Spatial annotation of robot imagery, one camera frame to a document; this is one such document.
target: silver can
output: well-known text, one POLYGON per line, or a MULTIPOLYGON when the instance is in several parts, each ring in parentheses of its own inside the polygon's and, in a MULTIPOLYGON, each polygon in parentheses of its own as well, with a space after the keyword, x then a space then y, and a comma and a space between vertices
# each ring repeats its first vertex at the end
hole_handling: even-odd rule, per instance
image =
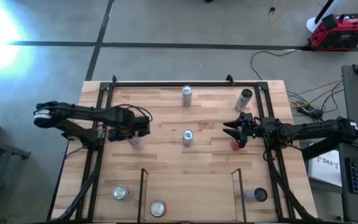
POLYGON ((234 106, 234 109, 238 112, 243 111, 246 108, 251 97, 252 97, 252 92, 250 90, 248 89, 242 90, 236 102, 236 105, 234 106))
POLYGON ((129 197, 129 188, 125 185, 117 185, 114 189, 114 198, 117 200, 125 200, 129 197))
POLYGON ((166 205, 163 200, 155 200, 150 206, 150 213, 154 217, 161 217, 166 211, 166 205))
POLYGON ((264 202, 267 199, 267 192, 263 188, 256 188, 246 191, 246 202, 264 202))
POLYGON ((183 133, 183 145, 185 147, 191 147, 193 145, 194 134, 191 130, 186 130, 183 133))
POLYGON ((193 95, 193 89, 190 86, 184 86, 181 89, 181 100, 183 106, 191 106, 191 96, 193 95))

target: wooden table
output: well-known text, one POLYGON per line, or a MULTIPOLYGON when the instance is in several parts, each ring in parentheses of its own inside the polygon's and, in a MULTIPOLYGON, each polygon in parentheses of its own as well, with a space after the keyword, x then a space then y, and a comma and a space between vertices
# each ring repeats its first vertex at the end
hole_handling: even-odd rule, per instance
MULTIPOLYGON (((84 82, 79 105, 96 106, 99 84, 84 82)), ((268 85, 275 116, 284 123, 293 123, 284 82, 268 81, 268 85)), ((141 168, 149 172, 145 206, 148 221, 242 220, 241 206, 237 204, 240 193, 235 187, 238 179, 232 182, 230 175, 238 168, 242 171, 244 190, 262 187, 268 193, 265 202, 246 202, 247 221, 277 221, 269 171, 262 159, 265 150, 262 139, 250 138, 246 148, 233 151, 231 137, 222 131, 223 122, 239 116, 233 108, 243 89, 236 86, 193 87, 192 106, 183 107, 180 87, 115 87, 112 105, 128 103, 144 107, 153 114, 154 120, 150 124, 151 134, 142 138, 140 148, 133 148, 126 141, 105 144, 93 221, 137 221, 141 168), (193 130, 195 135, 191 148, 181 143, 181 134, 186 129, 193 130), (113 199, 113 188, 118 184, 130 188, 129 200, 113 199), (167 203, 167 213, 159 219, 149 212, 155 199, 167 203)), ((264 111, 267 111, 263 94, 262 99, 264 111)), ((259 116, 255 97, 245 112, 259 116)), ((90 121, 76 122, 91 127, 90 121)), ((67 153, 80 146, 78 141, 71 142, 67 153)), ((307 211, 316 216, 301 152, 289 147, 283 151, 283 156, 291 190, 307 211)), ((62 214, 78 193, 85 157, 86 150, 82 150, 66 159, 52 218, 62 214)), ((281 189, 280 198, 285 217, 288 217, 281 189)))

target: red machine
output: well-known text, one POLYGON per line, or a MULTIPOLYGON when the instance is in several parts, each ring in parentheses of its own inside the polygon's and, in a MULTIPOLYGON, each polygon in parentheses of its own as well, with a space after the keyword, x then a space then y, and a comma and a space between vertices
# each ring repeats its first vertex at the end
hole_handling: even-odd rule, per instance
POLYGON ((358 14, 329 15, 308 39, 312 50, 350 50, 358 44, 358 14))

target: can lid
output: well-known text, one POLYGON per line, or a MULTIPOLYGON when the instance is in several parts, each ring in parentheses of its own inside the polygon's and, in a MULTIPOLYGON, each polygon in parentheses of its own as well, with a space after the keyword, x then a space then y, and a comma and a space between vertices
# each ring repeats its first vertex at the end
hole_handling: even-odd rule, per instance
POLYGON ((258 187, 254 191, 254 196, 255 196, 256 200, 258 200, 260 202, 264 202, 267 199, 267 192, 265 189, 258 187))
POLYGON ((184 133, 183 133, 183 138, 184 139, 193 139, 193 132, 191 130, 186 130, 184 133))
POLYGON ((241 92, 241 95, 244 98, 251 98, 252 92, 249 89, 243 89, 243 91, 241 92))
POLYGON ((124 198, 127 197, 127 187, 124 185, 118 185, 115 189, 114 189, 114 198, 117 200, 122 200, 124 198))
POLYGON ((165 203, 163 200, 155 200, 150 206, 150 212, 154 217, 161 217, 165 213, 165 203))
POLYGON ((183 89, 182 89, 183 94, 186 94, 186 95, 191 94, 192 91, 193 90, 191 89, 190 86, 184 86, 183 89))

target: gray floor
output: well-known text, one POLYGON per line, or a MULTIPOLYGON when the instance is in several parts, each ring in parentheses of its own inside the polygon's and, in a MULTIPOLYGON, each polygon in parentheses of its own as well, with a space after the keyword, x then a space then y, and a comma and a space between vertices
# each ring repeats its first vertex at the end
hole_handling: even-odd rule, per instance
MULTIPOLYGON (((105 42, 244 44, 302 46, 305 27, 321 6, 315 0, 287 0, 284 16, 268 24, 272 0, 116 0, 105 42)), ((31 41, 96 42, 108 0, 2 1, 0 7, 19 38, 31 41)), ((277 12, 282 6, 278 1, 277 12)), ((358 12, 349 0, 341 12, 358 12)), ((6 34, 7 29, 0 29, 6 34)), ((28 161, 14 159, 4 178, 0 220, 41 222, 47 217, 67 142, 60 132, 35 127, 32 112, 40 102, 76 103, 94 47, 10 46, 0 48, 14 59, 0 64, 0 140, 27 151, 28 161)), ((148 49, 102 47, 92 80, 256 80, 250 58, 258 50, 148 49)), ((253 65, 266 80, 285 80, 287 90, 301 92, 341 79, 341 66, 358 63, 358 52, 295 52, 284 57, 259 54, 253 65)), ((311 100, 323 90, 303 95, 311 100)), ((346 116, 339 109, 325 119, 346 116)), ((319 106, 320 99, 314 103, 319 106)), ((330 101, 328 110, 334 108, 330 101)), ((295 123, 311 122, 295 116, 295 123)), ((318 215, 341 215, 340 195, 313 190, 318 215)))

